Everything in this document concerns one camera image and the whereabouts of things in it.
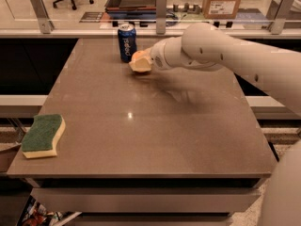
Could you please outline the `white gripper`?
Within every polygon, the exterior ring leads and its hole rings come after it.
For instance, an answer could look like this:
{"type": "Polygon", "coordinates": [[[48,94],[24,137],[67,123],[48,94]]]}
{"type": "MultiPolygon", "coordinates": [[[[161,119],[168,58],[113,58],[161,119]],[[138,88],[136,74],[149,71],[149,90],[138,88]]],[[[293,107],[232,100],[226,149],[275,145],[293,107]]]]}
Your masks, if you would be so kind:
{"type": "Polygon", "coordinates": [[[150,72],[152,63],[160,70],[169,70],[172,52],[171,39],[160,40],[151,47],[150,55],[137,56],[133,54],[129,66],[137,73],[150,72]]]}

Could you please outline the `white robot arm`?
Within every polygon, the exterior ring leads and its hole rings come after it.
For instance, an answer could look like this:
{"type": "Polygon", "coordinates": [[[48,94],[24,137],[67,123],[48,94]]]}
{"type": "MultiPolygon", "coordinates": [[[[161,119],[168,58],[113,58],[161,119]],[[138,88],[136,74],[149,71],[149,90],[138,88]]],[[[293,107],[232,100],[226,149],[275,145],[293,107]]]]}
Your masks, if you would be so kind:
{"type": "MultiPolygon", "coordinates": [[[[137,51],[138,73],[153,68],[214,71],[223,66],[301,116],[301,53],[240,40],[207,23],[190,24],[179,37],[137,51]]],[[[263,194],[258,226],[301,226],[301,143],[282,156],[263,194]]]]}

